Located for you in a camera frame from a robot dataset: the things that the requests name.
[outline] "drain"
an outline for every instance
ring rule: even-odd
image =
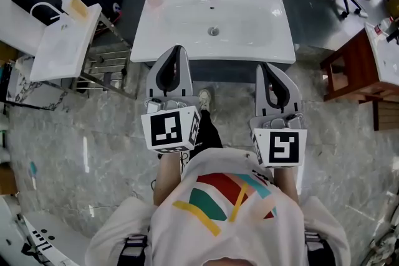
[[[208,29],[208,34],[210,35],[210,36],[217,36],[218,34],[219,34],[219,28],[218,27],[210,27],[209,29]]]

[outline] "white sink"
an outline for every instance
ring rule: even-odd
[[[176,44],[190,59],[296,60],[282,0],[146,1],[130,59],[155,61]]]

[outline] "red stripe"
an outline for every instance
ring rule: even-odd
[[[272,214],[272,211],[268,212],[267,215],[265,217],[263,217],[263,219],[272,219],[274,216]]]
[[[212,173],[208,175],[198,176],[197,182],[214,186],[233,205],[235,205],[238,195],[241,192],[241,187],[223,173]],[[241,203],[245,202],[247,198],[248,196],[247,194],[245,194]]]

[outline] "foot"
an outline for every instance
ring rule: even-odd
[[[199,109],[206,110],[210,112],[210,104],[211,104],[211,92],[207,89],[202,89],[199,91]]]

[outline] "white t-shirt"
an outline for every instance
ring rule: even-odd
[[[86,265],[116,266],[132,234],[148,234],[145,265],[199,266],[223,257],[308,265],[305,228],[327,239],[336,265],[350,265],[345,232],[320,201],[311,198],[301,209],[256,163],[252,152],[201,152],[160,207],[124,201],[93,237]]]

